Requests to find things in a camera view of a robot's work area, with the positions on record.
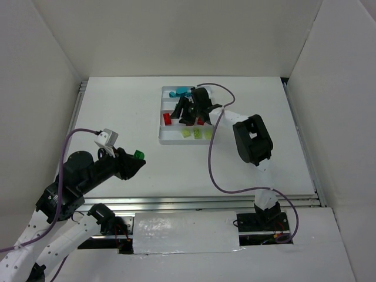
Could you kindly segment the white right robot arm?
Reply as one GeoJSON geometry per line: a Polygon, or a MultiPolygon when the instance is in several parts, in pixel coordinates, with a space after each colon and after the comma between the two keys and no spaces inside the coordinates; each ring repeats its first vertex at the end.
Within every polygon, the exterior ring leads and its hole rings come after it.
{"type": "Polygon", "coordinates": [[[214,179],[211,156],[214,136],[220,125],[232,129],[237,153],[241,160],[262,172],[266,171],[268,161],[271,159],[274,148],[273,141],[260,115],[244,116],[227,110],[228,106],[235,103],[234,94],[228,88],[217,83],[208,85],[217,86],[227,91],[232,97],[231,102],[225,105],[214,104],[205,88],[205,83],[190,89],[176,89],[168,94],[169,98],[178,99],[173,112],[169,115],[170,119],[177,119],[180,124],[185,126],[193,126],[196,122],[201,122],[213,127],[207,157],[209,177],[213,186],[225,194],[254,191],[256,222],[261,227],[267,227],[273,224],[281,214],[281,207],[277,199],[279,192],[270,187],[249,187],[233,191],[221,188],[214,179]]]}

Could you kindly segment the red flower lego with green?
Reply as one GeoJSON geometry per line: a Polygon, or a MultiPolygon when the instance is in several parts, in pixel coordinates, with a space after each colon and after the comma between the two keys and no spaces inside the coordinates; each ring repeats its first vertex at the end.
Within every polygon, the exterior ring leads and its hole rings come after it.
{"type": "Polygon", "coordinates": [[[165,124],[166,126],[170,126],[170,125],[172,125],[172,119],[171,119],[171,117],[170,117],[170,113],[164,113],[164,114],[163,114],[163,120],[164,120],[164,124],[165,124]]]}

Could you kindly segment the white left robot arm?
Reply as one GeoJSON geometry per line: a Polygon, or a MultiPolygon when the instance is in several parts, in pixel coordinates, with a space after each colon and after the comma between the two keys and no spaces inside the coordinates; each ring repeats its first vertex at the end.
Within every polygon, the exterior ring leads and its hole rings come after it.
{"type": "Polygon", "coordinates": [[[36,204],[27,227],[1,261],[1,281],[45,281],[46,276],[88,238],[129,234],[124,221],[103,203],[94,204],[68,231],[56,232],[85,202],[84,195],[107,179],[132,178],[146,163],[142,153],[122,148],[114,155],[98,150],[98,160],[86,151],[71,154],[63,172],[49,185],[36,204]]]}

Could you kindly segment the green lego from flower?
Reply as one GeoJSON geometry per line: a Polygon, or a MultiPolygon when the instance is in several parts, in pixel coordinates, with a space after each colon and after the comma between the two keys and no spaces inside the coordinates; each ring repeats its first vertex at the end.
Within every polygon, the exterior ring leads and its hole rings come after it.
{"type": "Polygon", "coordinates": [[[136,159],[144,160],[145,154],[142,151],[136,150],[133,154],[136,159]]]}

